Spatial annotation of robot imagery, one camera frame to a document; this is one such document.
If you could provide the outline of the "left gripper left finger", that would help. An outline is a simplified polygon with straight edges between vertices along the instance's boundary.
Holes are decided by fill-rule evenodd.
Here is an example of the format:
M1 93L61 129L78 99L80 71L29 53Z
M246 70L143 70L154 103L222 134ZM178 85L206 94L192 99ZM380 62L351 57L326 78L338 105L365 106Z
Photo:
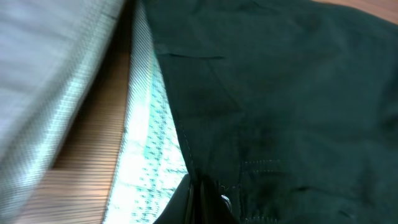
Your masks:
M191 224L194 186L186 174L154 224Z

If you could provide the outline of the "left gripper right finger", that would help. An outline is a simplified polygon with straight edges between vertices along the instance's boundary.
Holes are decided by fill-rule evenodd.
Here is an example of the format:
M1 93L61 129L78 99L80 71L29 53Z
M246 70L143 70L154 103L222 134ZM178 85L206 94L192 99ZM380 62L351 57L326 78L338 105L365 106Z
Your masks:
M210 179L202 179L200 184L200 213L202 224L238 224L226 202Z

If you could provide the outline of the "black shorts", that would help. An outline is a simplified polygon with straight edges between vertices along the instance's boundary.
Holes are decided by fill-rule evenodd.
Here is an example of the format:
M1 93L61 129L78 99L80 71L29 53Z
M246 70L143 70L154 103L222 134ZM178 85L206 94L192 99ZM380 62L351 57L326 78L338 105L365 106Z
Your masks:
M139 1L105 223L183 177L239 223L397 222L397 25L315 1Z

